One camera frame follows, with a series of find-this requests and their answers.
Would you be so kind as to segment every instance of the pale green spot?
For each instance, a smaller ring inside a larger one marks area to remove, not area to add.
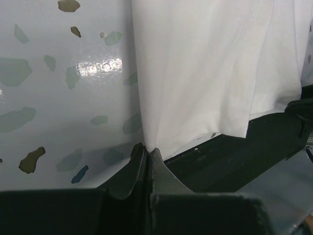
[[[101,125],[103,123],[107,123],[108,122],[108,117],[107,116],[96,116],[95,118],[90,120],[90,123],[92,125]]]
[[[134,72],[128,79],[123,82],[123,85],[132,85],[138,82],[137,72]]]
[[[105,37],[104,41],[107,46],[112,46],[119,42],[122,38],[122,33],[120,32],[112,32],[107,37]]]
[[[82,158],[83,149],[74,150],[57,164],[58,172],[74,170]]]
[[[125,135],[137,132],[142,126],[140,113],[135,114],[130,119],[126,120],[123,125]]]
[[[26,37],[24,32],[18,27],[17,24],[14,26],[14,36],[23,44],[28,43],[29,39]]]
[[[108,165],[114,165],[124,159],[124,154],[110,149],[108,152],[103,154],[103,161]]]
[[[18,87],[31,72],[24,59],[0,58],[0,82],[7,87]]]
[[[54,72],[55,70],[55,59],[52,56],[45,55],[45,64],[49,67],[50,71]]]
[[[14,131],[30,122],[36,114],[36,110],[24,107],[20,111],[11,111],[0,116],[0,132]]]
[[[307,74],[307,78],[309,79],[312,75],[313,75],[313,69],[310,69]]]
[[[66,76],[67,78],[65,81],[67,82],[68,88],[73,89],[80,78],[79,71],[76,67],[70,67],[67,69]]]

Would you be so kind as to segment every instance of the black object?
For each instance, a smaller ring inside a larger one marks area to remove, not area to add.
[[[273,234],[261,201],[234,192],[304,148],[313,97],[303,94],[285,113],[251,121],[246,139],[221,135],[166,165],[137,144],[97,189],[2,192],[0,234]]]

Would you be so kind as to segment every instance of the blue speckle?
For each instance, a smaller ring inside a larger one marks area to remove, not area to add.
[[[78,183],[81,181],[81,179],[86,174],[86,171],[89,169],[89,167],[86,165],[84,166],[78,173],[75,175],[71,181],[72,184]]]

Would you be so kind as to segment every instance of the white fabric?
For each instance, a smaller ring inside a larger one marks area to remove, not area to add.
[[[311,12],[312,0],[133,0],[147,149],[244,138],[253,115],[283,111],[300,95]]]

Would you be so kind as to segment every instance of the white cloth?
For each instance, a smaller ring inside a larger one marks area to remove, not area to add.
[[[133,0],[147,149],[244,138],[253,115],[283,111],[300,95],[311,12],[312,0]]]

